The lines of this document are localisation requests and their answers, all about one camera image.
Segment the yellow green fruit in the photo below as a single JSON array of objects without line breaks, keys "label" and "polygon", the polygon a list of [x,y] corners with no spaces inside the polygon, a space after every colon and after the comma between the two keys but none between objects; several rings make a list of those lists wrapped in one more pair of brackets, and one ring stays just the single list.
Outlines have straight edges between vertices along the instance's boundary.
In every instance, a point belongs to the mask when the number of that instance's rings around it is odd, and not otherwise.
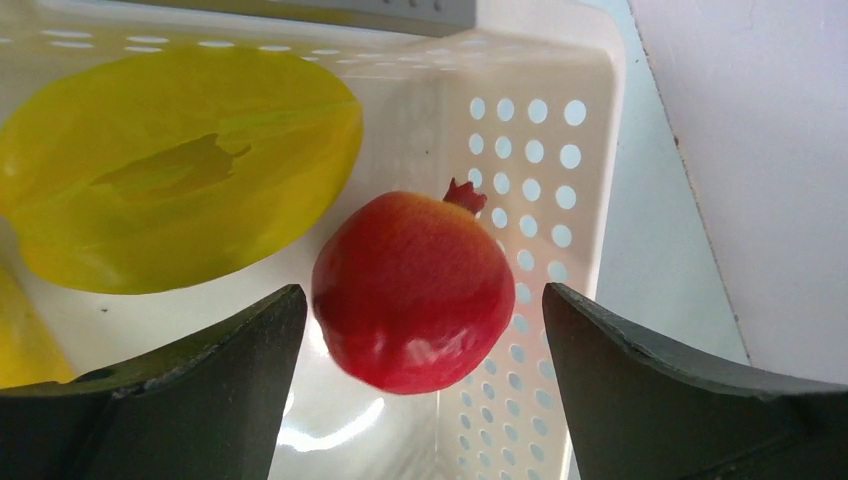
[{"label": "yellow green fruit", "polygon": [[1,212],[28,267],[146,294],[241,270],[341,193],[363,108],[298,56],[176,48],[44,86],[1,128]]}]

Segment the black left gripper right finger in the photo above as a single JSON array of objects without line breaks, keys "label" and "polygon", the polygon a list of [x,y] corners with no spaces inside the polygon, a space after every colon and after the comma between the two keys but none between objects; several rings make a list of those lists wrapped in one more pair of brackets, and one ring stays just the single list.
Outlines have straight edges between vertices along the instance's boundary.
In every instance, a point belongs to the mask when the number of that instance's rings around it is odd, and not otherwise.
[{"label": "black left gripper right finger", "polygon": [[729,361],[550,283],[542,310],[585,479],[843,479],[844,385]]}]

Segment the red round fruit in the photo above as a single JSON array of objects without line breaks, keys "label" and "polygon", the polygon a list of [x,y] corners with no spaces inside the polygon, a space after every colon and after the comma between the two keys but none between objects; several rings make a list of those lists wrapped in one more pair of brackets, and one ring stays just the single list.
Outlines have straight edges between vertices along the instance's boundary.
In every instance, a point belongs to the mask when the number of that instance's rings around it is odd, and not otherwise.
[{"label": "red round fruit", "polygon": [[515,280],[478,221],[487,198],[451,181],[442,198],[384,193],[347,218],[317,255],[314,316],[330,357],[396,395],[462,380],[509,325]]}]

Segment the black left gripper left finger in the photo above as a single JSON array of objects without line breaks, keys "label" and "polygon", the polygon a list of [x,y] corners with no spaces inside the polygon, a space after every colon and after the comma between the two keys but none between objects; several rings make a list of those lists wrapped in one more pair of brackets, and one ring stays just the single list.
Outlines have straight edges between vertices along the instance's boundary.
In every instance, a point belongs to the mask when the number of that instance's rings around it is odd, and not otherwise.
[{"label": "black left gripper left finger", "polygon": [[5,479],[264,479],[304,335],[285,286],[71,382],[1,393]]}]

